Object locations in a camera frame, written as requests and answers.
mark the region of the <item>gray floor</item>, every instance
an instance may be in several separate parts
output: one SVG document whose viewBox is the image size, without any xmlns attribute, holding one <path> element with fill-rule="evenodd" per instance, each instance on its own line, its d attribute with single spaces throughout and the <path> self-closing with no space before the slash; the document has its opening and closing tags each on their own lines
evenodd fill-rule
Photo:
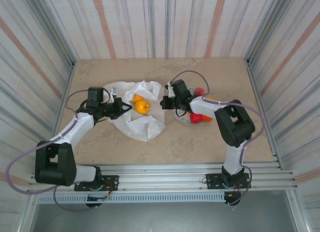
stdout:
<svg viewBox="0 0 320 232">
<path fill-rule="evenodd" d="M 66 212 L 55 204 L 41 204 L 31 231 L 293 232 L 296 228 L 285 192 L 264 191 L 249 192 L 236 207 L 198 202 L 131 203 L 103 204 L 89 212 Z"/>
</svg>

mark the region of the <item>orange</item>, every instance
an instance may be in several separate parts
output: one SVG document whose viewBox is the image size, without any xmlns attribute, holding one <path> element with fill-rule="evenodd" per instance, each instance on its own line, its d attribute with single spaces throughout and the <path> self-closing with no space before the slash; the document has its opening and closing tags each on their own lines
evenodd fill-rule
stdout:
<svg viewBox="0 0 320 232">
<path fill-rule="evenodd" d="M 141 100 L 141 99 L 143 99 L 142 96 L 140 96 L 140 95 L 138 95 L 138 94 L 135 94 L 135 95 L 133 96 L 132 102 L 133 102 L 133 103 L 136 103 L 136 101 L 139 101 L 139 100 Z"/>
<path fill-rule="evenodd" d="M 212 99 L 212 100 L 214 99 L 213 96 L 211 96 L 211 95 L 206 95 L 205 98 L 209 98 L 209 99 Z"/>
<path fill-rule="evenodd" d="M 138 100 L 136 101 L 136 103 L 134 104 L 134 109 L 140 113 L 140 114 L 147 114 L 149 109 L 150 109 L 150 105 L 149 103 L 144 100 L 144 99 L 141 99 L 141 100 Z"/>
<path fill-rule="evenodd" d="M 210 122 L 212 120 L 212 118 L 206 116 L 206 115 L 201 115 L 201 118 L 204 122 Z"/>
</svg>

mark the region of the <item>white plastic bag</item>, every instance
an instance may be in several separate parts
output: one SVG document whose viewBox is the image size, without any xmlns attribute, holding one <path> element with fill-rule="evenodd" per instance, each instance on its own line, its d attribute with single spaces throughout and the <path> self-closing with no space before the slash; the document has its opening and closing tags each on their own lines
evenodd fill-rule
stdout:
<svg viewBox="0 0 320 232">
<path fill-rule="evenodd" d="M 121 97 L 124 103 L 131 104 L 133 107 L 132 99 L 135 94 L 144 97 L 150 104 L 150 110 L 146 115 L 139 114 L 132 108 L 118 119 L 108 120 L 128 137 L 147 142 L 157 137 L 165 128 L 165 111 L 160 105 L 164 88 L 160 83 L 115 82 L 105 85 L 104 88 L 108 91 L 116 88 L 117 97 Z"/>
</svg>

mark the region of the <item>wall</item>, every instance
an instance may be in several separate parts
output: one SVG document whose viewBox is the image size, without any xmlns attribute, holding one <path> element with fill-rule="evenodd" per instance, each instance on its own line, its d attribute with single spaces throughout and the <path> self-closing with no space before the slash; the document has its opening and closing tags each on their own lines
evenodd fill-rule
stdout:
<svg viewBox="0 0 320 232">
<path fill-rule="evenodd" d="M 0 231 L 17 231 L 26 195 L 6 183 L 7 164 L 50 138 L 70 75 L 27 0 L 0 0 Z M 11 169 L 15 185 L 26 189 L 34 155 Z"/>
<path fill-rule="evenodd" d="M 250 61 L 286 169 L 320 231 L 320 0 L 289 0 Z"/>
<path fill-rule="evenodd" d="M 40 0 L 76 59 L 243 57 L 277 0 Z"/>
</svg>

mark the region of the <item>beige tabletop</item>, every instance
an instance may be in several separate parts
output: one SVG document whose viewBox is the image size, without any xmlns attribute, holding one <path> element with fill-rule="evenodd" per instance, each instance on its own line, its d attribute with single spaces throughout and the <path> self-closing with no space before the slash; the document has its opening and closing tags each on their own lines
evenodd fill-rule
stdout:
<svg viewBox="0 0 320 232">
<path fill-rule="evenodd" d="M 117 81 L 157 81 L 165 85 L 178 72 L 196 70 L 210 85 L 210 94 L 216 100 L 239 99 L 243 104 L 257 108 L 255 96 L 242 58 L 175 58 L 175 59 L 102 59 L 80 60 L 72 79 L 69 93 L 90 86 L 104 86 Z M 203 87 L 196 74 L 183 74 L 187 86 Z M 87 94 L 77 94 L 69 102 L 78 108 Z M 256 130 L 261 121 L 248 112 Z M 184 125 L 170 111 L 165 112 L 165 129 L 149 142 L 126 137 L 108 121 L 98 123 L 80 141 L 75 149 L 78 164 L 150 164 L 150 163 L 207 163 L 224 162 L 227 145 L 221 138 L 215 121 L 198 126 Z M 60 130 L 72 119 L 64 111 Z M 249 144 L 245 161 L 273 160 L 266 134 Z"/>
</svg>

